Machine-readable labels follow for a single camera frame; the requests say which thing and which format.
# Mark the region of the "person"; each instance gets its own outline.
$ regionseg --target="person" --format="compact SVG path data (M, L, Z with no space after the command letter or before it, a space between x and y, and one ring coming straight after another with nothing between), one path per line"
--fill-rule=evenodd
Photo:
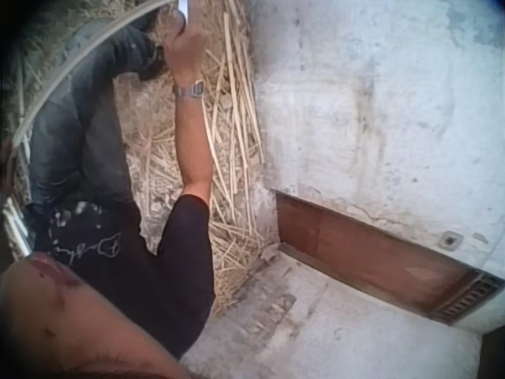
M200 98L206 36L196 0L189 3L188 24L181 13L171 17L163 49L133 25L108 39L58 87L34 123L30 214L36 240L34 253L1 278L0 356L10 365L4 370L189 377L178 360L202 332L215 298L208 236L212 163ZM85 25L67 55L105 23ZM165 64L174 79L184 186L153 255L140 236L113 79L133 72L149 80L168 74Z

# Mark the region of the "hay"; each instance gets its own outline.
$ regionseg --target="hay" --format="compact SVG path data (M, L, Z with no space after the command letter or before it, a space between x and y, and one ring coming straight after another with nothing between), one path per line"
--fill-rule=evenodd
M261 180L263 152L248 56L249 27L241 0L201 0L201 4L209 35L203 64L207 85L203 104L215 166L209 232L215 262L214 312L218 313L247 278L263 245L249 196L250 183ZM11 116L11 129L22 119L43 81L61 63L62 48L72 33L91 18L118 17L131 7L128 0L66 5L45 9L19 43L20 61L9 85L22 91L9 98L8 109L16 115ZM168 30L168 11L169 7L161 9L151 32L157 44L163 42ZM115 88L133 194L143 216L142 234L154 253L182 190L174 146L172 81L165 74L140 83L136 75L126 74L117 78ZM26 191L27 183L18 176L19 192Z

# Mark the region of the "brown wooden board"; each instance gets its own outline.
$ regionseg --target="brown wooden board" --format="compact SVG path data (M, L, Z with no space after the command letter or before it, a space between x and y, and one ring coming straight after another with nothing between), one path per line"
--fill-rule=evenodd
M281 241L312 267L396 306L428 315L478 273L443 254L283 194Z

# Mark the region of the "black sleeve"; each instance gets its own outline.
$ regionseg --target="black sleeve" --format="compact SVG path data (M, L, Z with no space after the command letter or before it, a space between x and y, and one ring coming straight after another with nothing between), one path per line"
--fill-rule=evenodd
M166 222L156 258L170 290L205 320L215 299L208 221L209 209L203 200L181 196Z

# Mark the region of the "white phone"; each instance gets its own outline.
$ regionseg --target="white phone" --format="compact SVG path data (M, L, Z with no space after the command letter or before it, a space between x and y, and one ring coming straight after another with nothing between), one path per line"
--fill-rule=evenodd
M179 12L181 12L184 15L184 21L185 21L185 24L187 25L189 22L188 0L179 0L178 9L179 9Z

